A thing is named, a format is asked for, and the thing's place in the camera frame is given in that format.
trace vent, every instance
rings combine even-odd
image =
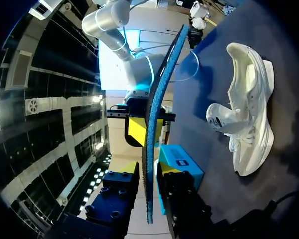
[[[25,86],[30,60],[30,56],[21,54],[19,55],[18,62],[15,68],[14,78],[12,80],[12,86]]]
[[[9,67],[5,89],[20,89],[27,87],[32,62],[32,53],[16,51]]]

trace shoe tongue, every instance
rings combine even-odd
[[[238,119],[233,110],[217,103],[208,107],[206,119],[215,131],[226,134],[238,134],[248,126],[247,120]]]

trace shoe label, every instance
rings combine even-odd
[[[218,117],[215,117],[215,118],[212,118],[210,121],[209,121],[209,124],[213,124],[216,128],[221,128],[222,127],[222,124],[219,120]]]

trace yellow block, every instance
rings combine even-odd
[[[181,173],[181,171],[179,171],[178,169],[176,168],[173,168],[173,167],[170,167],[169,165],[163,163],[163,162],[159,162],[160,163],[160,166],[161,166],[161,170],[163,172],[163,175],[165,173]]]
[[[155,142],[159,140],[163,119],[158,119],[156,126]],[[146,125],[144,118],[129,117],[129,135],[132,136],[141,146],[145,146]]]
[[[128,165],[126,165],[123,168],[120,168],[119,170],[117,170],[116,172],[118,173],[123,173],[123,172],[127,172],[127,173],[134,173],[136,166],[138,167],[139,163],[137,161],[133,161],[131,163],[129,163]]]

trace cable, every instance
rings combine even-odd
[[[125,27],[124,26],[123,26],[123,35],[124,35],[125,41],[127,41],[128,39],[126,38],[126,33],[125,33]]]
[[[264,213],[270,216],[277,208],[278,204],[284,201],[287,198],[299,195],[299,191],[294,191],[291,193],[287,193],[283,197],[279,198],[277,201],[270,200],[268,205],[264,209]]]
[[[138,3],[138,4],[136,4],[136,5],[134,5],[133,7],[130,8],[130,11],[132,11],[132,9],[135,8],[136,6],[141,5],[141,4],[144,4],[144,3],[147,2],[147,1],[148,1],[148,0],[144,0],[144,1],[142,1],[142,2],[140,2],[140,3]]]
[[[152,47],[144,48],[144,49],[139,50],[139,51],[132,51],[132,52],[133,52],[134,54],[136,54],[136,53],[139,53],[139,52],[144,51],[144,50],[150,50],[150,49],[159,48],[159,47],[164,47],[164,46],[170,46],[170,44],[161,45],[161,46],[152,46]]]
[[[196,58],[196,61],[197,61],[196,71],[195,71],[195,73],[194,73],[192,76],[190,76],[190,77],[188,77],[188,78],[181,79],[181,80],[178,80],[178,81],[170,81],[171,83],[180,82],[180,81],[187,81],[187,80],[189,80],[190,78],[196,76],[196,74],[197,74],[197,72],[198,72],[198,70],[199,70],[199,59],[198,59],[198,56],[196,55],[196,53],[195,53],[192,49],[188,49],[187,47],[185,47],[185,49],[189,50],[189,51],[194,55],[194,57]]]
[[[299,191],[294,191],[294,192],[291,192],[291,193],[287,193],[286,195],[284,195],[283,197],[279,198],[277,201],[276,201],[276,204],[279,204],[281,203],[283,200],[287,199],[287,198],[290,198],[290,197],[293,197],[293,196],[296,196],[299,194]]]
[[[134,51],[134,52],[132,51],[132,53],[137,54],[137,53],[142,52],[142,51],[144,51],[144,50],[150,50],[150,49],[159,48],[159,47],[164,47],[164,46],[170,46],[170,44],[161,45],[161,46],[148,47],[148,48],[145,48],[145,49],[141,49],[141,50],[139,50],[139,51]],[[170,83],[175,83],[175,82],[180,82],[180,81],[187,81],[187,80],[189,80],[190,78],[194,77],[194,76],[197,74],[197,72],[199,71],[199,59],[198,59],[198,56],[196,55],[196,53],[193,52],[192,49],[189,49],[189,48],[187,48],[187,47],[183,47],[183,48],[189,50],[189,51],[195,56],[196,61],[197,61],[196,71],[195,71],[195,73],[194,73],[192,76],[190,76],[190,77],[188,77],[188,78],[181,79],[181,80],[178,80],[178,81],[170,81]]]
[[[112,109],[112,107],[114,107],[114,106],[117,106],[117,105],[112,105],[111,107],[110,107],[110,110]]]

